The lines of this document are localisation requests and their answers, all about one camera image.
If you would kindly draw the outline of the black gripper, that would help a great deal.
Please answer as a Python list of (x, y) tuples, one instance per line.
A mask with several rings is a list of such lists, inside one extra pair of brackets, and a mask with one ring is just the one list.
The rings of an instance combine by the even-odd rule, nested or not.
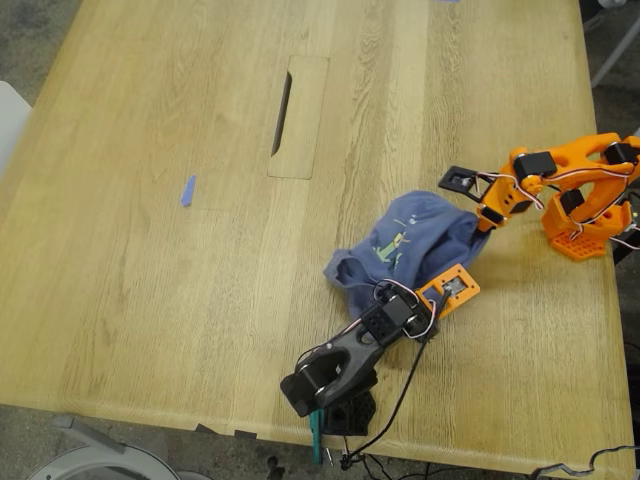
[(435, 303), (429, 300), (424, 304), (410, 295), (405, 295), (404, 300), (411, 309), (411, 315), (404, 324), (405, 335), (418, 343), (429, 342), (440, 332), (439, 319), (432, 319), (431, 307)]

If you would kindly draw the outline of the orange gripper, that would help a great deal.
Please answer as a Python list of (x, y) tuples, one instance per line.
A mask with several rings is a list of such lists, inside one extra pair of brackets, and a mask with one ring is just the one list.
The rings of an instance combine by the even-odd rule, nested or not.
[(479, 231), (505, 226), (513, 215), (524, 213), (534, 204), (534, 195), (522, 186), (523, 176), (478, 172), (476, 178), (488, 183), (476, 209)]

